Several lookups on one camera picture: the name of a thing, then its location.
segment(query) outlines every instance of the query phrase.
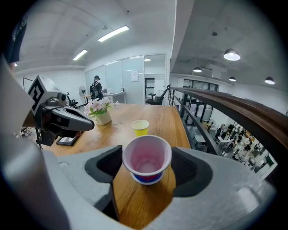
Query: standing fan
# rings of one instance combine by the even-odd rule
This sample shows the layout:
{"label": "standing fan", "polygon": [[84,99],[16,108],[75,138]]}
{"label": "standing fan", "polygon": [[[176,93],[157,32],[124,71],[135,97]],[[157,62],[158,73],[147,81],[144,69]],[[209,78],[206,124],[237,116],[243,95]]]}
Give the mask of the standing fan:
{"label": "standing fan", "polygon": [[79,95],[81,97],[86,95],[86,89],[85,89],[85,87],[83,85],[79,87]]}
{"label": "standing fan", "polygon": [[207,124],[207,126],[208,126],[207,131],[210,132],[210,129],[211,129],[211,128],[214,128],[215,125],[216,125],[216,121],[213,120],[213,119],[210,119],[209,122],[208,122],[208,124]]}

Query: office chair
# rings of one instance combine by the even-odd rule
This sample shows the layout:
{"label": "office chair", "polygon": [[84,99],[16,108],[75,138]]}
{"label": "office chair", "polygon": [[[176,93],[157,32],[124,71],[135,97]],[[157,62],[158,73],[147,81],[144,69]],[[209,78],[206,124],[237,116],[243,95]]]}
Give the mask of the office chair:
{"label": "office chair", "polygon": [[147,100],[146,100],[146,103],[147,103],[147,104],[150,104],[150,105],[158,105],[158,106],[162,105],[163,98],[164,98],[166,92],[167,92],[169,89],[170,89],[170,84],[167,85],[167,88],[166,88],[165,91],[162,93],[162,95],[159,96],[159,97],[154,97],[156,94],[154,94],[154,93],[149,93],[149,95],[151,95],[152,98],[151,98],[151,99],[147,99]]}
{"label": "office chair", "polygon": [[68,98],[68,101],[69,101],[69,106],[71,107],[76,107],[76,105],[78,104],[78,102],[76,101],[76,99],[72,99],[72,101],[70,100],[70,97],[68,96],[69,93],[67,92],[67,98]]}

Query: wooden tabletop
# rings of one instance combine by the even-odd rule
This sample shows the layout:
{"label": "wooden tabletop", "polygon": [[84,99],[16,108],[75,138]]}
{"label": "wooden tabletop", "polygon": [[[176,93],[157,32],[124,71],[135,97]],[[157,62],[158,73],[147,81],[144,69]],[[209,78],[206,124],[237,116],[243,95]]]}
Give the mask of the wooden tabletop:
{"label": "wooden tabletop", "polygon": [[[119,109],[110,111],[112,122],[95,125],[91,131],[84,132],[73,147],[45,147],[56,156],[87,152],[113,145],[127,144],[135,138],[131,124],[139,119],[149,122],[148,134],[165,139],[171,147],[189,148],[189,142],[174,106],[120,104]],[[120,222],[135,229],[141,229],[157,217],[171,202],[176,186],[175,175],[169,166],[160,182],[144,186],[133,180],[122,165],[114,181],[114,195]]]}

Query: metal railing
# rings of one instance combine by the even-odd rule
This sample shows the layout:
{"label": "metal railing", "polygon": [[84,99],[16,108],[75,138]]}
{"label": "metal railing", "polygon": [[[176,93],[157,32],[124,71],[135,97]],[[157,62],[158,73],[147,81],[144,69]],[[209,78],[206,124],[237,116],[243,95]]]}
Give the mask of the metal railing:
{"label": "metal railing", "polygon": [[[175,92],[183,93],[180,99]],[[211,105],[249,130],[250,133],[272,154],[278,165],[283,164],[288,152],[288,117],[258,102],[218,91],[174,88],[169,89],[168,101],[171,106],[180,106],[180,117],[184,112],[192,119],[205,139],[212,154],[222,155],[209,132],[186,106],[187,97],[194,97]]]}

